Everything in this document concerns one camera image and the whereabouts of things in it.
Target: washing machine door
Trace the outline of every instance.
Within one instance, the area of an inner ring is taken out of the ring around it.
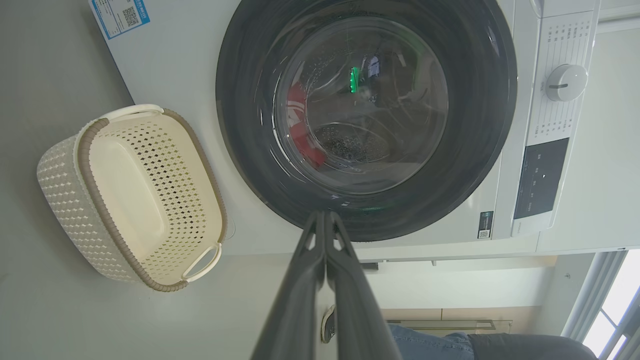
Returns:
[[[216,76],[220,128],[255,194],[300,227],[334,210],[355,241],[459,206],[516,99],[495,0],[242,0]]]

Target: front-load washing machine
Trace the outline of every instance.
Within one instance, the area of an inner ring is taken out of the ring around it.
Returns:
[[[597,0],[90,5],[134,101],[197,132],[227,254],[293,251],[316,209],[364,260],[553,224]]]

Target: basket rim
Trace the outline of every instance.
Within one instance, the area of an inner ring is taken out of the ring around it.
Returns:
[[[225,239],[225,235],[227,232],[227,212],[225,209],[224,202],[222,201],[222,196],[220,195],[220,188],[218,186],[218,182],[214,177],[211,164],[207,161],[205,152],[202,148],[202,144],[198,140],[195,132],[193,131],[193,128],[191,128],[191,126],[186,122],[186,120],[184,120],[184,118],[182,118],[178,113],[172,110],[163,108],[162,115],[166,115],[172,118],[173,120],[175,120],[178,124],[180,124],[189,135],[191,141],[193,142],[196,152],[200,157],[200,161],[204,166],[205,173],[207,174],[207,177],[209,178],[209,182],[211,183],[211,187],[216,196],[216,202],[218,203],[218,207],[220,208],[220,215],[222,217],[222,229],[220,231],[220,237],[218,238],[216,243],[222,243]],[[153,290],[163,291],[163,292],[171,292],[171,291],[177,291],[177,290],[183,289],[189,284],[187,280],[181,280],[179,282],[176,282],[170,285],[163,285],[151,278],[151,276],[147,273],[147,271],[144,269],[142,264],[138,261],[138,259],[133,254],[133,252],[131,252],[129,246],[127,245],[126,241],[120,234],[120,231],[115,225],[115,222],[111,218],[111,214],[109,213],[109,210],[107,209],[104,203],[104,199],[100,194],[100,191],[95,182],[95,178],[93,177],[93,172],[91,171],[91,167],[89,164],[89,150],[91,148],[91,144],[95,136],[98,134],[98,132],[101,129],[103,129],[107,125],[109,125],[109,120],[107,118],[100,118],[89,123],[85,128],[83,128],[83,130],[79,134],[79,139],[78,139],[79,141],[76,143],[76,156],[77,156],[76,158],[77,158],[79,173],[86,185],[86,189],[93,202],[93,205],[95,206],[95,209],[98,212],[98,216],[100,216],[100,220],[104,224],[104,227],[106,228],[107,233],[109,234],[114,244],[116,245],[116,248],[118,248],[118,250],[124,257],[126,262],[129,264],[129,266],[131,266],[134,273],[140,278],[142,282],[144,282],[144,284],[146,284],[148,287],[152,288]]]

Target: laundry basket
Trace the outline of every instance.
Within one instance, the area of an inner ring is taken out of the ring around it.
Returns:
[[[222,199],[193,130],[171,110],[108,113],[49,149],[37,174],[64,230],[106,277],[175,291],[220,259]]]

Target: jeans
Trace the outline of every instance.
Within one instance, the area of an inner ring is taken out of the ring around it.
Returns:
[[[474,360],[474,349],[463,332],[444,338],[389,325],[403,360]]]

